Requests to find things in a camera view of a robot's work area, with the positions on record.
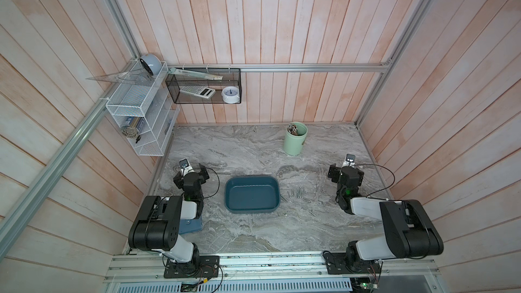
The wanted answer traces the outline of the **teal plastic storage tray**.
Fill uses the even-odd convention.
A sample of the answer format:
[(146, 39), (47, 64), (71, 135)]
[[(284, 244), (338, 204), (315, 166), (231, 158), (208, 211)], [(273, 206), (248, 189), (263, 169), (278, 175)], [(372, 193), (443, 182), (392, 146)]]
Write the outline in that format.
[(271, 213), (280, 201), (279, 183), (272, 176), (238, 176), (225, 185), (225, 207), (233, 214)]

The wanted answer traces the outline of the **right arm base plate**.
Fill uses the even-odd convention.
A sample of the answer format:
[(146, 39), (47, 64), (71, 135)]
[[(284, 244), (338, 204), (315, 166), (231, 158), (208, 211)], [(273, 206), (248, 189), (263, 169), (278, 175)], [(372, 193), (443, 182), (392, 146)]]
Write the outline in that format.
[(329, 275), (369, 274), (379, 275), (381, 264), (376, 260), (362, 260), (354, 252), (333, 253), (328, 250), (322, 252)]

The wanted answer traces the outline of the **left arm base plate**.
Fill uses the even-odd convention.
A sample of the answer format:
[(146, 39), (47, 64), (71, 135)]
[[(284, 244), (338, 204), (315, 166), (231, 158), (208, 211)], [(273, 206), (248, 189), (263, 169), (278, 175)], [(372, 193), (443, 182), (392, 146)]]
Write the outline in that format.
[(212, 279), (219, 276), (219, 266), (219, 256), (202, 256), (193, 259), (189, 263), (178, 263), (172, 259), (168, 259), (166, 262), (164, 277), (166, 279)]

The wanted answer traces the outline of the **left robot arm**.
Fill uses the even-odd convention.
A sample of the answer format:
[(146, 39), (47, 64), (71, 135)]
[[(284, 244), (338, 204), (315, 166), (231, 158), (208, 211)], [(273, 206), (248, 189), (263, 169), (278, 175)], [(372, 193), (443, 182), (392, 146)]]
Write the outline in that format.
[(177, 264), (198, 267), (198, 247), (180, 235), (180, 225), (183, 220), (202, 216), (205, 200), (202, 185), (209, 178), (204, 165), (194, 168), (188, 160), (181, 160), (173, 182), (183, 194), (145, 197), (128, 235), (130, 248), (159, 252)]

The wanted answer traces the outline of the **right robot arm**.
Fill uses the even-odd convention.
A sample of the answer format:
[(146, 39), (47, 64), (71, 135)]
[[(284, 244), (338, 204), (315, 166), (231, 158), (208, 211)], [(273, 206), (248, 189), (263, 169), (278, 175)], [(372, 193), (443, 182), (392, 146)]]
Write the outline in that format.
[(444, 242), (417, 200), (387, 200), (360, 195), (364, 172), (352, 160), (332, 164), (328, 178), (336, 184), (336, 202), (347, 214), (378, 220), (383, 234), (351, 241), (345, 262), (349, 267), (389, 259), (423, 259), (444, 251)]

